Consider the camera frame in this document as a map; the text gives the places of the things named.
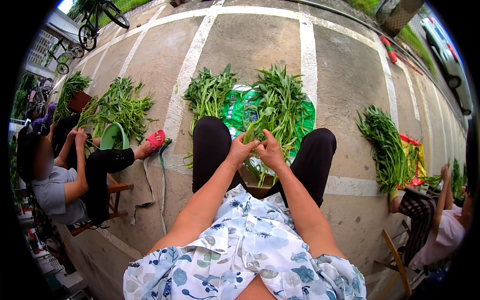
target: gray shirt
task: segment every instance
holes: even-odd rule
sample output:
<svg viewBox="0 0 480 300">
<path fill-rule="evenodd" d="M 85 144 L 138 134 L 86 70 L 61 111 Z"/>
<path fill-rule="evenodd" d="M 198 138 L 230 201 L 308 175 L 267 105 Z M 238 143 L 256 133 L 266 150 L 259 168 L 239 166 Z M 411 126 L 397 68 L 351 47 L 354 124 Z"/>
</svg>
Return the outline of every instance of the gray shirt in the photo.
<svg viewBox="0 0 480 300">
<path fill-rule="evenodd" d="M 54 166 L 50 176 L 42 181 L 32 180 L 32 188 L 40 207 L 55 222 L 73 224 L 90 220 L 85 204 L 79 198 L 65 204 L 64 184 L 77 180 L 77 171 Z"/>
</svg>

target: person's right hand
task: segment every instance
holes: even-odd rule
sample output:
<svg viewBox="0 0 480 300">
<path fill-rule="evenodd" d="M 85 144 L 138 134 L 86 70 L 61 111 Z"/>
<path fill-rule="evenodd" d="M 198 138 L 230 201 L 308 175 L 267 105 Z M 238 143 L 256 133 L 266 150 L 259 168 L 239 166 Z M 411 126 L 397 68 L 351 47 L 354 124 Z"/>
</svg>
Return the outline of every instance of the person's right hand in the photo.
<svg viewBox="0 0 480 300">
<path fill-rule="evenodd" d="M 263 163 L 275 173 L 278 173 L 281 168 L 287 166 L 283 159 L 280 143 L 267 129 L 264 129 L 263 133 L 267 139 L 257 146 L 256 151 Z"/>
<path fill-rule="evenodd" d="M 448 164 L 445 164 L 445 166 L 442 167 L 442 170 L 440 171 L 440 177 L 444 180 L 444 184 L 450 181 L 450 176 L 451 172 L 448 169 Z"/>
<path fill-rule="evenodd" d="M 83 147 L 86 141 L 87 141 L 87 134 L 85 132 L 85 129 L 80 128 L 79 130 L 77 130 L 77 134 L 75 135 L 75 145 L 77 147 L 79 146 Z"/>
</svg>

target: wooden stool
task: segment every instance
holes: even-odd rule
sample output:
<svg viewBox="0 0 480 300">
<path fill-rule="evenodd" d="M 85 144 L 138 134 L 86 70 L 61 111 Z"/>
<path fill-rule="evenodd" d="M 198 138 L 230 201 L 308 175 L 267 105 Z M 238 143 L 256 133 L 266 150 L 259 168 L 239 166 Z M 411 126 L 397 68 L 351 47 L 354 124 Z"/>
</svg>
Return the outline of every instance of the wooden stool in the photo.
<svg viewBox="0 0 480 300">
<path fill-rule="evenodd" d="M 406 232 L 408 233 L 408 236 L 410 236 L 411 231 L 410 231 L 410 228 L 408 228 L 408 225 L 405 222 L 405 220 L 402 221 L 402 225 L 406 230 L 400 234 L 403 234 L 404 232 Z M 410 283 L 408 282 L 407 272 L 405 270 L 405 267 L 403 266 L 401 255 L 396 250 L 396 247 L 393 244 L 392 239 L 390 238 L 388 233 L 385 231 L 385 229 L 382 231 L 382 236 L 384 237 L 385 243 L 387 244 L 387 247 L 390 250 L 390 254 L 393 256 L 393 259 L 389 262 L 381 262 L 377 260 L 375 260 L 374 262 L 400 273 L 400 277 L 402 278 L 402 283 L 403 283 L 403 288 L 405 289 L 405 293 L 407 294 L 408 297 L 410 297 L 412 295 L 412 289 L 410 287 Z M 393 282 L 397 278 L 398 273 L 394 275 L 394 277 L 392 278 L 392 280 L 390 281 L 390 283 L 388 284 L 388 286 L 385 288 L 385 290 L 383 291 L 383 293 L 380 295 L 378 299 L 381 299 L 385 295 L 385 293 L 390 289 Z"/>
<path fill-rule="evenodd" d="M 107 174 L 107 178 L 110 178 L 110 180 L 113 181 L 113 185 L 109 185 L 107 187 L 107 201 L 106 201 L 106 208 L 111 209 L 112 213 L 108 216 L 107 220 L 117 218 L 119 216 L 126 216 L 128 215 L 128 212 L 126 211 L 120 211 L 118 212 L 119 208 L 119 201 L 120 201 L 120 192 L 124 190 L 131 190 L 133 189 L 133 184 L 127 184 L 127 183 L 118 183 L 115 179 L 110 174 Z M 110 195 L 116 193 L 117 195 L 115 196 L 115 202 L 112 205 L 110 203 Z M 70 234 L 72 236 L 76 236 L 80 234 L 81 232 L 91 228 L 93 226 L 92 222 L 80 222 L 79 227 L 75 227 L 74 224 L 67 225 L 68 230 L 70 231 Z"/>
</svg>

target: blue floral pattern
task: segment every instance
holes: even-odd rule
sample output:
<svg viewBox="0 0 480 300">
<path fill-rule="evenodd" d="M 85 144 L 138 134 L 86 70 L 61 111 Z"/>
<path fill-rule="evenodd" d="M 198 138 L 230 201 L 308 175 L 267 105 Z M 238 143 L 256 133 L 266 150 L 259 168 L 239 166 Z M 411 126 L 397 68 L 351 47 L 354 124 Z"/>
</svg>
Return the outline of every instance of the blue floral pattern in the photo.
<svg viewBox="0 0 480 300">
<path fill-rule="evenodd" d="M 235 299 L 258 274 L 277 299 L 366 299 L 355 266 L 334 255 L 312 258 L 308 249 L 279 193 L 260 201 L 238 185 L 197 240 L 129 263 L 123 294 L 127 300 Z"/>
</svg>

